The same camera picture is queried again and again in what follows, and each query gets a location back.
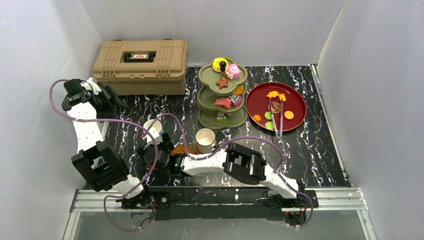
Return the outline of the blue mug cream interior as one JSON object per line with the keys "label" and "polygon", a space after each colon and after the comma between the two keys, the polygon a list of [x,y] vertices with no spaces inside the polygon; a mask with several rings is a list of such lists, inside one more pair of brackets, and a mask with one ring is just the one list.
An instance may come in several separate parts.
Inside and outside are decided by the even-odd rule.
{"label": "blue mug cream interior", "polygon": [[144,123],[143,128],[148,131],[142,137],[147,145],[153,145],[153,141],[157,144],[161,144],[164,141],[164,130],[160,121],[150,119]]}

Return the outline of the green layered cake slice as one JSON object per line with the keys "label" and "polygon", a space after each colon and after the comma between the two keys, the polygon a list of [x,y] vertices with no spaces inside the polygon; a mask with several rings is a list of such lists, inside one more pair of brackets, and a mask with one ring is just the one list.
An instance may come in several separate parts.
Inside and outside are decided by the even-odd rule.
{"label": "green layered cake slice", "polygon": [[224,112],[218,112],[215,121],[218,124],[224,124],[227,122],[227,115]]}

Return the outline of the red layered cake slice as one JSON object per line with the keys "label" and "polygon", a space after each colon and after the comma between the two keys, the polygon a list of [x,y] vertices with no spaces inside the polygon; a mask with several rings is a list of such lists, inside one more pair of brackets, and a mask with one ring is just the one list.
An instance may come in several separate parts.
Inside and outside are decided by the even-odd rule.
{"label": "red layered cake slice", "polygon": [[229,110],[232,106],[232,103],[229,98],[218,98],[215,100],[214,105],[216,107]]}

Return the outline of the green three-tier dessert stand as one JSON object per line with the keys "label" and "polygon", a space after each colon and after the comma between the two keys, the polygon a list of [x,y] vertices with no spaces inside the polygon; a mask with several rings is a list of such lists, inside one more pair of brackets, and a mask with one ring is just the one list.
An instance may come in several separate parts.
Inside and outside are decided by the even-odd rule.
{"label": "green three-tier dessert stand", "polygon": [[247,70],[228,62],[228,73],[240,74],[234,79],[226,78],[226,73],[213,64],[203,66],[198,71],[201,89],[196,96],[199,123],[212,130],[236,129],[245,124],[248,113],[245,106],[247,97]]}

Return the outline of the star shaped cookie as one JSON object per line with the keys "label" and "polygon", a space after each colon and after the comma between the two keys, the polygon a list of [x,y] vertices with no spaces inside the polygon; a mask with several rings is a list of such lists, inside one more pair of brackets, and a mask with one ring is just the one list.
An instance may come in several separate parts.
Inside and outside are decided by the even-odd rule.
{"label": "star shaped cookie", "polygon": [[224,77],[221,77],[217,82],[216,82],[216,85],[219,87],[219,89],[222,89],[222,88],[227,88],[228,87],[228,79],[227,78],[224,78]]}

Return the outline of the purple cake slice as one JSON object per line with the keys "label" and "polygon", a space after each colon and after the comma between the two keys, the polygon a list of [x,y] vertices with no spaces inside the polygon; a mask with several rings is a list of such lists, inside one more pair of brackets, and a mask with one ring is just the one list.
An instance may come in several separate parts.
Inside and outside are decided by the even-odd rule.
{"label": "purple cake slice", "polygon": [[229,99],[231,101],[232,106],[235,108],[239,107],[243,102],[243,98],[240,95],[236,94],[232,94]]}

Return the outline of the yellow frosted donut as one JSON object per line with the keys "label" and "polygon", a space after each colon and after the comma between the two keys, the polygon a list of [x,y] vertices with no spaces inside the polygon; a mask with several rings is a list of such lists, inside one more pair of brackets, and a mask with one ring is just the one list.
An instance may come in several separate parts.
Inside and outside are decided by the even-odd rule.
{"label": "yellow frosted donut", "polygon": [[212,61],[212,69],[218,73],[225,72],[228,65],[228,61],[224,57],[217,57]]}

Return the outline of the orange tart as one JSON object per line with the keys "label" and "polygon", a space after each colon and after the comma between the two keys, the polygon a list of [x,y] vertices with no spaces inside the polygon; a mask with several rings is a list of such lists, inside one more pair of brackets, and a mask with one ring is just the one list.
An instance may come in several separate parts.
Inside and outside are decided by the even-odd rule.
{"label": "orange tart", "polygon": [[236,90],[232,93],[233,95],[241,96],[244,92],[243,86],[238,86]]}

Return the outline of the pink swirl roll cake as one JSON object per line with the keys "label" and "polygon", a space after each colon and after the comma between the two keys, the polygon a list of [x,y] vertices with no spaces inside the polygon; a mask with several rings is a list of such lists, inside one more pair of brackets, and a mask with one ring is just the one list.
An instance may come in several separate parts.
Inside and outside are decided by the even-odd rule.
{"label": "pink swirl roll cake", "polygon": [[225,77],[229,80],[237,80],[241,77],[241,70],[236,63],[232,63],[226,67]]}

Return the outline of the brown wooden coaster stack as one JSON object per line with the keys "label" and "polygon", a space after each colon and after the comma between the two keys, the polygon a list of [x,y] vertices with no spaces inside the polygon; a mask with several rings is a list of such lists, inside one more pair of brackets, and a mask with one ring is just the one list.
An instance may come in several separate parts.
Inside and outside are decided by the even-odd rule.
{"label": "brown wooden coaster stack", "polygon": [[153,171],[159,171],[160,169],[159,168],[157,168],[157,167],[153,167],[153,165],[152,164],[147,164],[146,165],[147,166],[147,168],[150,170],[150,169],[153,169]]}

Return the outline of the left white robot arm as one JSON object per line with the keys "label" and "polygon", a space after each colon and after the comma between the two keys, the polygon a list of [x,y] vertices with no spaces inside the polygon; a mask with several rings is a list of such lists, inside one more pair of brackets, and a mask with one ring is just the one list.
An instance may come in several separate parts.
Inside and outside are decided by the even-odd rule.
{"label": "left white robot arm", "polygon": [[73,166],[93,190],[114,190],[130,199],[144,188],[139,178],[131,176],[123,158],[105,140],[99,124],[114,110],[126,104],[109,86],[88,80],[71,79],[63,83],[66,96],[61,107],[73,118],[77,154]]}

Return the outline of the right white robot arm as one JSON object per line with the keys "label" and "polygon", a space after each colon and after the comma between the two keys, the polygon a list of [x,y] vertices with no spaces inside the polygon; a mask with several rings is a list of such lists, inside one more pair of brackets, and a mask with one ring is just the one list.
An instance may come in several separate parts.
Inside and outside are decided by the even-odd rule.
{"label": "right white robot arm", "polygon": [[263,185],[276,192],[283,200],[275,204],[278,208],[293,208],[297,203],[302,209],[313,208],[301,182],[272,168],[258,151],[230,140],[211,153],[190,154],[186,148],[183,153],[173,153],[174,146],[166,142],[166,137],[161,136],[155,145],[146,135],[137,151],[151,169],[157,167],[176,178],[223,172],[243,184]]}

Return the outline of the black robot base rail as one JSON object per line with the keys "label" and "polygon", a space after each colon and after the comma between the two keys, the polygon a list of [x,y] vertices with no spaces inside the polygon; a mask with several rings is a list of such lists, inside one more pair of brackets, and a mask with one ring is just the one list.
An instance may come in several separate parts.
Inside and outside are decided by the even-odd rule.
{"label": "black robot base rail", "polygon": [[306,221],[306,213],[318,208],[314,190],[300,188],[295,198],[283,197],[266,187],[153,186],[120,201],[122,209],[154,209],[155,220],[267,219]]}

